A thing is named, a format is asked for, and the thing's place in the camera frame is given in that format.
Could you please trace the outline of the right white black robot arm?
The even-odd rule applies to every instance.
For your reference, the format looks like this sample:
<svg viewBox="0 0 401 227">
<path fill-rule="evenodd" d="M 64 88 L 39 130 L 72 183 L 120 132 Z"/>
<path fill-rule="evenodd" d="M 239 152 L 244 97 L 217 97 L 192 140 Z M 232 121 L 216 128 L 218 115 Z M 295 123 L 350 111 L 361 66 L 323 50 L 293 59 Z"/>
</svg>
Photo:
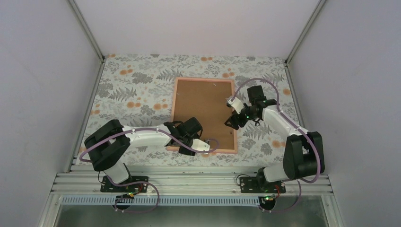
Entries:
<svg viewBox="0 0 401 227">
<path fill-rule="evenodd" d="M 247 89 L 250 105 L 242 103 L 235 95 L 227 99 L 233 108 L 225 125 L 235 130 L 248 121 L 259 124 L 266 121 L 286 141 L 280 164 L 260 168 L 256 174 L 256 186 L 268 192 L 284 181 L 301 180 L 314 183 L 324 171 L 323 139 L 320 133 L 308 131 L 292 121 L 281 111 L 278 99 L 267 99 L 261 86 Z"/>
</svg>

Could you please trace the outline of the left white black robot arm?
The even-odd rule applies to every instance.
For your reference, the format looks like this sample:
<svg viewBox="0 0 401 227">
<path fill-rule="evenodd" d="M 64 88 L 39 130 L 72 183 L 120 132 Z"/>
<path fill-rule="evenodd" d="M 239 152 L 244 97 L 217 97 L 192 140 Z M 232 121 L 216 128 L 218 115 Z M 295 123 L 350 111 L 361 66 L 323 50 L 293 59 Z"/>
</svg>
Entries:
<svg viewBox="0 0 401 227">
<path fill-rule="evenodd" d="M 112 180 L 117 190 L 124 192 L 131 187 L 131 175 L 121 161 L 125 151 L 130 148 L 149 146 L 177 146 L 179 153 L 193 156 L 197 152 L 206 152 L 210 145 L 200 139 L 203 128 L 196 118 L 185 122 L 165 122 L 157 126 L 123 126 L 119 120 L 107 122 L 88 136 L 84 145 L 88 159 L 97 172 L 104 172 Z"/>
</svg>

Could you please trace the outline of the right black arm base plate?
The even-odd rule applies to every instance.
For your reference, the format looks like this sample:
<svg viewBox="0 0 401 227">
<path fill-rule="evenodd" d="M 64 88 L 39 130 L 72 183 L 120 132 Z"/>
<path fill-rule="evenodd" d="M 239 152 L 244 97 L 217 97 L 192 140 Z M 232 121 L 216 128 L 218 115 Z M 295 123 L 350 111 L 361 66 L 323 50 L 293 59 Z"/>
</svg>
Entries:
<svg viewBox="0 0 401 227">
<path fill-rule="evenodd" d="M 241 193 L 286 193 L 285 184 L 281 181 L 267 182 L 257 177 L 240 177 Z"/>
</svg>

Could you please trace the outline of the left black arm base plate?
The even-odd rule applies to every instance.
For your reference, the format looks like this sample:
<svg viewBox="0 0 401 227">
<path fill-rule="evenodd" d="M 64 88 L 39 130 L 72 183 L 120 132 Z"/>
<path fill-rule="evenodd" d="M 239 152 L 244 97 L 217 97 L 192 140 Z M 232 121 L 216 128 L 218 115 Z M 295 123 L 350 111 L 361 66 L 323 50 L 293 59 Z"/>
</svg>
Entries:
<svg viewBox="0 0 401 227">
<path fill-rule="evenodd" d="M 131 178 L 127 179 L 126 181 L 120 184 L 127 184 L 131 182 L 143 181 L 148 182 L 148 176 L 132 176 Z M 107 176 L 104 176 L 102 179 L 102 185 L 100 188 L 100 192 L 115 192 L 115 193 L 138 193 L 138 192 L 147 192 L 147 183 L 143 184 L 132 184 L 129 186 L 115 186 L 113 185 Z"/>
</svg>

